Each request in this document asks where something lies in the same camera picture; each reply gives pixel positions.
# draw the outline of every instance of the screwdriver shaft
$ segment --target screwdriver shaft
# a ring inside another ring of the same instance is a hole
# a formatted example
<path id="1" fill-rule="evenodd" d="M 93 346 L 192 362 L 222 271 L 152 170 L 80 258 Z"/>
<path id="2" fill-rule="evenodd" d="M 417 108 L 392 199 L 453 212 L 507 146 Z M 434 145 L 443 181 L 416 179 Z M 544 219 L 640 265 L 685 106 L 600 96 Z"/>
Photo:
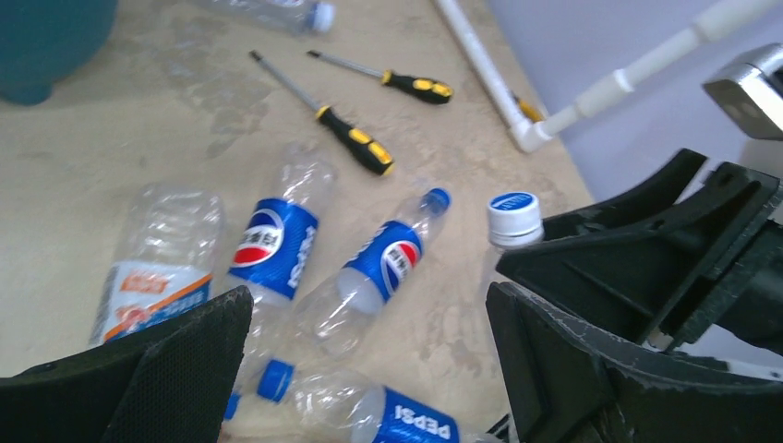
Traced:
<path id="1" fill-rule="evenodd" d="M 320 104 L 316 102 L 312 97 L 309 96 L 306 92 L 301 90 L 294 82 L 292 82 L 288 77 L 285 76 L 282 72 L 278 71 L 276 67 L 274 67 L 271 63 L 266 61 L 264 57 L 262 57 L 259 53 L 256 51 L 250 51 L 250 56 L 255 60 L 261 67 L 269 71 L 270 74 L 272 74 L 273 77 L 277 78 L 277 81 L 284 84 L 286 88 L 288 88 L 291 92 L 294 93 L 296 97 L 299 97 L 299 99 L 304 102 L 307 106 L 310 107 L 310 109 L 313 110 L 313 112 L 317 112 L 320 109 Z"/>
<path id="2" fill-rule="evenodd" d="M 335 57 L 334 55 L 324 54 L 319 51 L 307 51 L 307 54 L 325 60 L 333 65 L 347 67 L 348 69 L 353 69 L 356 72 L 361 72 L 362 74 L 367 74 L 368 76 L 371 77 L 383 78 L 383 71 L 378 71 L 378 69 L 362 66 L 350 60 L 345 60 L 344 58 Z"/>

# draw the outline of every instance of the plastic bottle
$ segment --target plastic bottle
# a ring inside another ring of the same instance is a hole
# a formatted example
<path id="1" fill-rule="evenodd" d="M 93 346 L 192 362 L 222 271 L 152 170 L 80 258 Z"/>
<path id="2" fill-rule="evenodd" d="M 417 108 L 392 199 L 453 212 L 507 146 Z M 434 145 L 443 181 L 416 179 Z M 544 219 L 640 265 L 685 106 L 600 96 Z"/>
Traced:
<path id="1" fill-rule="evenodd" d="M 300 333 L 333 358 L 348 356 L 443 228 L 449 194 L 408 198 L 335 275 L 296 306 Z"/>
<path id="2" fill-rule="evenodd" d="M 258 395 L 302 431 L 350 443 L 499 443 L 449 415 L 346 368 L 296 370 L 271 360 Z"/>
<path id="3" fill-rule="evenodd" d="M 275 197 L 259 201 L 253 211 L 225 278 L 227 289 L 246 285 L 254 300 L 235 390 L 263 368 L 264 357 L 280 343 L 336 180 L 334 167 L 318 151 L 288 145 Z"/>
<path id="4" fill-rule="evenodd" d="M 522 249 L 544 239 L 544 224 L 538 197 L 527 192 L 509 192 L 494 197 L 487 204 L 487 222 L 490 247 L 482 261 L 481 282 L 478 287 L 478 301 L 483 311 L 487 291 L 493 281 L 507 281 L 498 274 L 495 267 L 503 253 Z M 489 344 L 497 358 L 495 342 Z M 509 413 L 509 441 L 519 442 L 513 415 Z"/>
<path id="5" fill-rule="evenodd" d="M 90 346 L 209 300 L 224 218 L 223 203 L 210 192 L 163 183 L 142 188 L 114 252 Z"/>
<path id="6" fill-rule="evenodd" d="M 326 32 L 334 22 L 332 3 L 316 0 L 191 0 L 196 5 L 294 35 Z"/>
<path id="7" fill-rule="evenodd" d="M 300 436 L 297 434 L 286 434 L 282 436 L 267 437 L 221 437 L 218 443 L 320 443 L 321 440 Z"/>

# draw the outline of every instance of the yellow object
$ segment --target yellow object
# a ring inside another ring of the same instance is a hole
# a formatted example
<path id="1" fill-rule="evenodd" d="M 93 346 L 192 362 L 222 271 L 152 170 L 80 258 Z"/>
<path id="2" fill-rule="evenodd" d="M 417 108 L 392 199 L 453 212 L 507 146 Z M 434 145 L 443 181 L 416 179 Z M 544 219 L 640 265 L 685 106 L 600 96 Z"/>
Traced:
<path id="1" fill-rule="evenodd" d="M 321 106 L 319 111 L 316 113 L 316 120 L 318 120 L 323 115 L 323 113 L 325 113 L 326 110 L 328 110 L 329 108 L 330 108 L 330 106 L 328 106 L 328 105 L 327 106 Z"/>
<path id="2" fill-rule="evenodd" d="M 372 152 L 372 155 L 375 156 L 376 159 L 379 160 L 379 162 L 383 164 L 389 164 L 392 162 L 392 156 L 389 155 L 389 152 L 387 152 L 377 141 L 373 141 L 372 143 L 367 146 L 370 152 Z"/>
<path id="3" fill-rule="evenodd" d="M 533 123 L 543 122 L 544 115 L 541 114 L 532 104 L 518 100 L 519 109 L 522 111 L 525 117 L 530 119 Z"/>
<path id="4" fill-rule="evenodd" d="M 348 137 L 352 138 L 353 140 L 366 145 L 372 140 L 370 136 L 362 132 L 361 129 L 353 128 L 348 132 Z"/>
<path id="5" fill-rule="evenodd" d="M 451 97 L 453 94 L 452 88 L 443 83 L 435 83 L 432 85 L 432 91 L 443 97 Z"/>
<path id="6" fill-rule="evenodd" d="M 432 81 L 427 80 L 425 78 L 417 78 L 414 80 L 414 88 L 417 90 L 431 90 L 432 89 Z"/>

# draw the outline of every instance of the white pvc pipe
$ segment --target white pvc pipe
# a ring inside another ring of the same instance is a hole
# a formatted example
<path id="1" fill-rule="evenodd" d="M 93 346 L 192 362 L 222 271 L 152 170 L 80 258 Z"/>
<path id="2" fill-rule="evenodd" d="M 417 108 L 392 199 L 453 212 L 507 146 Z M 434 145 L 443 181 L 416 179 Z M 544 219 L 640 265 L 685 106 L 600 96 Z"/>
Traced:
<path id="1" fill-rule="evenodd" d="M 531 128 L 530 120 L 522 114 L 519 105 L 512 100 L 509 87 L 506 86 L 503 77 L 500 76 L 495 64 L 492 63 L 492 59 L 484 49 L 484 45 L 481 44 L 481 40 L 468 22 L 457 0 L 436 0 L 435 3 L 440 7 L 440 12 L 452 28 L 454 37 L 463 47 L 465 54 L 476 69 L 489 97 L 495 102 L 517 148 L 525 152 L 536 150 L 538 146 L 533 147 L 524 143 L 524 135 Z"/>
<path id="2" fill-rule="evenodd" d="M 568 126 L 614 106 L 642 81 L 701 45 L 716 42 L 758 19 L 781 1 L 721 0 L 715 3 L 697 16 L 691 27 L 674 34 L 624 69 L 611 72 L 580 94 L 570 106 L 536 123 L 524 137 L 525 146 L 535 150 Z"/>

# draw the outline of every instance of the white bottle cap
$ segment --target white bottle cap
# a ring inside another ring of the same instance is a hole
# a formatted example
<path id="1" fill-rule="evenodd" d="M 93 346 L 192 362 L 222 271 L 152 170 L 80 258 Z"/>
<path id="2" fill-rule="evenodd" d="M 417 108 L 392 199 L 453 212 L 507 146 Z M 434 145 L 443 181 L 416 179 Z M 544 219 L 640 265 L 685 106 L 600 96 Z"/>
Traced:
<path id="1" fill-rule="evenodd" d="M 329 2 L 317 2 L 316 10 L 313 13 L 313 30 L 315 32 L 326 32 L 331 29 L 334 23 L 335 7 Z"/>
<path id="2" fill-rule="evenodd" d="M 538 197 L 527 192 L 501 194 L 487 204 L 489 242 L 503 248 L 519 247 L 544 235 Z"/>

